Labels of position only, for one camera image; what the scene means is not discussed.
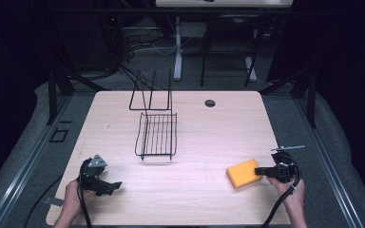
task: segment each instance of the hand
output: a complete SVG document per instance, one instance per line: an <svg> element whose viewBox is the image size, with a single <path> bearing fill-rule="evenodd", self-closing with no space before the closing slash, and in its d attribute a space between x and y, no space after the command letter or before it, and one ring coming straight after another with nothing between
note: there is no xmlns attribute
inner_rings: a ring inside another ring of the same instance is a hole
<svg viewBox="0 0 365 228"><path fill-rule="evenodd" d="M266 178L268 181L275 186L278 190L279 196L283 195L293 184L294 181L282 183L275 178ZM294 228L304 228L307 227L306 219L304 216L304 191L305 185L304 181L300 180L297 188L289 195L283 204L286 208L286 213L289 216L289 220Z"/></svg>
<svg viewBox="0 0 365 228"><path fill-rule="evenodd" d="M69 227L76 219L78 214L82 211L81 202L78 196L79 182L77 180L71 181L65 190L64 203L62 205L61 214L55 221L55 228ZM90 202L95 195L94 191L83 190L85 203Z"/></svg>

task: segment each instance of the wire rack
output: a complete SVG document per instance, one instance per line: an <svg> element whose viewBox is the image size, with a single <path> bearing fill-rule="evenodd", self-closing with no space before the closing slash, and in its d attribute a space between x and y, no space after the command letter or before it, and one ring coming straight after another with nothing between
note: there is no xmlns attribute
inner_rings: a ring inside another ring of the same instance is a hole
<svg viewBox="0 0 365 228"><path fill-rule="evenodd" d="M157 83L156 71L151 80L138 72L135 86L129 103L130 110L140 110L138 137L135 144L135 154L144 160L145 156L169 156L170 160L177 151L177 113L173 113L172 92L170 89L171 72L168 73L167 86ZM138 104L134 102L141 97L137 95L141 91L142 98ZM166 104L159 107L154 103L157 91L166 91Z"/></svg>

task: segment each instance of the table leg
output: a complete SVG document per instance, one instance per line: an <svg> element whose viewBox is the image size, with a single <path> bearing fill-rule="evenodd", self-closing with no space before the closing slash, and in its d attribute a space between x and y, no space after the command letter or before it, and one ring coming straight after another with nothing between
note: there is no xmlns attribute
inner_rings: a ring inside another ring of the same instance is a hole
<svg viewBox="0 0 365 228"><path fill-rule="evenodd" d="M180 17L176 17L176 63L174 65L174 80L179 81L182 78L183 51L182 37L180 32Z"/></svg>

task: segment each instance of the desk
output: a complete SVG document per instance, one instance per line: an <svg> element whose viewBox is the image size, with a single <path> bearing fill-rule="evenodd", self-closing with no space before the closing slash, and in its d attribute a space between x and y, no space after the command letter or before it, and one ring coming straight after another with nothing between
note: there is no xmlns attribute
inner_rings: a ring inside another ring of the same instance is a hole
<svg viewBox="0 0 365 228"><path fill-rule="evenodd" d="M155 92L153 104L166 92ZM273 166L277 147L265 107L255 91L173 91L177 151L169 157L135 155L141 111L129 110L131 91L97 93L69 159L56 198L78 176L82 162L99 154L107 163L104 181L122 181L112 196L88 206L94 225L262 224L278 199L266 178L234 189L229 166L256 159ZM207 107L204 102L216 105ZM47 223L61 208L51 206ZM272 224L289 224L280 206ZM81 214L74 224L84 224Z"/></svg>
<svg viewBox="0 0 365 228"><path fill-rule="evenodd" d="M167 8L197 8L197 7L222 7L222 8L290 8L293 0L156 0L157 7Z"/></svg>
<svg viewBox="0 0 365 228"><path fill-rule="evenodd" d="M215 0L207 2L202 0L156 0L159 8L278 8L289 9L293 0ZM180 17L176 18L176 63L174 65L174 80L182 77L183 51L181 49ZM251 58L245 58L247 67L251 66ZM255 82L255 70L250 75L250 81Z"/></svg>

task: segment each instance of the black wire rack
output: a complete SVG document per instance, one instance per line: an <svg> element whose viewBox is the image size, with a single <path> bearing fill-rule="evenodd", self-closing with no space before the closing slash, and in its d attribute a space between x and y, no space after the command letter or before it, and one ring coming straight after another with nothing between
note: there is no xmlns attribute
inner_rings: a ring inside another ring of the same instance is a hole
<svg viewBox="0 0 365 228"><path fill-rule="evenodd" d="M135 144L135 154L142 161L145 156L169 156L170 160L177 151L177 113L173 113L171 92L171 71L168 73L168 85L160 86L157 83L156 71L151 80L138 72L135 86L129 103L130 110L140 110L138 137ZM141 107L133 107L136 101L137 90L142 92ZM166 91L166 106L158 107L153 103L157 91Z"/></svg>

